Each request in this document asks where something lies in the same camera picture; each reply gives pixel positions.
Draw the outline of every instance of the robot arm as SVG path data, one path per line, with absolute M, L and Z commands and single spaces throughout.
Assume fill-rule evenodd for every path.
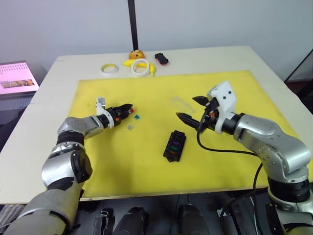
M 70 234 L 83 185 L 92 174 L 85 152 L 84 139 L 105 128 L 119 125 L 133 112 L 132 104 L 105 108 L 104 100 L 96 103 L 97 116 L 68 117 L 58 130 L 56 146 L 42 169 L 47 191 L 34 197 L 9 226 L 5 235 Z
M 205 106 L 200 122 L 183 113 L 178 117 L 198 133 L 205 129 L 226 132 L 258 156 L 268 175 L 267 206 L 273 234 L 313 234 L 313 194 L 307 164 L 311 153 L 300 140 L 285 134 L 273 121 L 233 112 L 236 97 L 228 82 L 205 96 L 193 98 Z

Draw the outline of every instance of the white wall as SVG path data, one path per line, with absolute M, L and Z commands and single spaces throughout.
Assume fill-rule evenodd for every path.
M 313 48 L 312 0 L 135 3 L 142 50 L 251 46 L 284 80 Z M 25 59 L 36 77 L 58 55 L 132 49 L 126 0 L 1 0 L 0 22 L 0 62 Z

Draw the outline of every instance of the black cable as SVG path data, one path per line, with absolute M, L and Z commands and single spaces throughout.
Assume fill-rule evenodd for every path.
M 224 229 L 223 229 L 223 220 L 222 220 L 222 218 L 223 218 L 223 214 L 225 213 L 225 211 L 233 204 L 233 203 L 235 203 L 235 202 L 237 202 L 239 199 L 244 199 L 244 198 L 246 198 L 246 197 L 251 197 L 251 196 L 253 196 L 255 193 L 256 194 L 261 194 L 261 193 L 265 193 L 265 192 L 267 192 L 268 191 L 268 188 L 266 187 L 266 188 L 261 188 L 261 189 L 257 189 L 257 190 L 253 190 L 253 191 L 250 191 L 250 192 L 248 192 L 248 193 L 246 193 L 246 194 L 244 194 L 244 195 L 242 195 L 242 196 L 240 196 L 240 197 L 236 197 L 235 199 L 233 199 L 233 200 L 231 200 L 224 208 L 223 208 L 223 210 L 222 210 L 222 212 L 221 212 L 221 215 L 220 215 L 220 226 L 221 226 L 221 229 L 223 230 L 223 233 L 225 234 L 225 231 L 224 231 Z
M 179 197 L 180 197 L 180 194 L 179 194 L 178 197 L 177 197 L 176 206 L 175 206 L 175 211 L 174 211 L 174 214 L 173 214 L 173 216 L 172 216 L 171 223 L 170 223 L 170 230 L 169 230 L 169 232 L 168 232 L 169 234 L 172 233 L 172 226 L 173 226 L 173 222 L 174 222 L 175 215 L 176 215 L 176 211 L 177 211 L 177 207 L 178 207 Z
M 203 121 L 204 121 L 204 118 L 205 118 L 205 116 L 207 115 L 207 113 L 208 113 L 208 112 L 205 111 L 204 114 L 202 115 L 202 118 L 201 118 L 201 121 L 200 121 L 198 130 L 197 130 L 197 142 L 198 142 L 198 144 L 200 145 L 201 148 L 204 148 L 204 149 L 206 149 L 206 150 L 213 151 L 213 152 L 243 153 L 243 154 L 249 154 L 249 155 L 257 156 L 255 153 L 252 153 L 252 152 L 241 151 L 241 150 L 214 149 L 214 148 L 208 148 L 208 147 L 205 147 L 204 145 L 202 145 L 202 143 L 201 143 L 201 141 L 200 141 L 200 130 L 201 130 L 201 128 L 202 128 Z
M 253 180 L 253 201 L 254 201 L 254 214 L 255 214 L 256 225 L 258 226 L 260 234 L 264 235 L 262 228 L 261 228 L 260 220 L 259 220 L 258 205 L 257 205 L 257 199 L 256 199 L 256 181 L 258 179 L 258 175 L 260 173 L 261 168 L 262 168 L 262 163 L 260 164 L 259 168 L 257 169 L 257 171 L 255 173 L 254 180 Z

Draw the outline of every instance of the white table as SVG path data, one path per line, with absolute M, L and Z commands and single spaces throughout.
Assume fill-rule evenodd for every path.
M 278 76 L 250 47 L 214 47 L 162 51 L 170 64 L 154 59 L 160 51 L 145 52 L 154 61 L 156 76 L 250 70 L 277 105 L 301 140 L 313 152 L 313 116 Z M 67 117 L 78 81 L 132 77 L 122 66 L 128 53 L 60 56 L 45 77 L 8 142 L 0 153 L 0 203 L 27 203 L 45 190 L 41 168 Z M 110 77 L 100 68 L 115 63 L 119 72 Z

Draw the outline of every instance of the yellow mat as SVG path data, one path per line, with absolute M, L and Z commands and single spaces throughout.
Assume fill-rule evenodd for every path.
M 106 98 L 107 107 L 132 103 L 135 110 L 119 126 L 86 140 L 93 174 L 84 185 L 84 197 L 251 188 L 260 163 L 257 157 L 200 148 L 196 131 L 175 114 L 193 112 L 192 117 L 199 120 L 203 106 L 192 97 L 206 95 L 214 85 L 226 80 L 237 97 L 236 113 L 271 119 L 285 133 L 297 137 L 249 71 L 80 81 L 69 116 L 95 115 L 97 96 Z M 132 130 L 127 129 L 129 125 L 133 126 Z M 187 136 L 179 163 L 169 163 L 163 157 L 174 130 Z M 211 130 L 201 135 L 201 141 L 210 148 L 246 150 L 232 136 Z M 262 170 L 258 186 L 266 185 L 267 177 Z

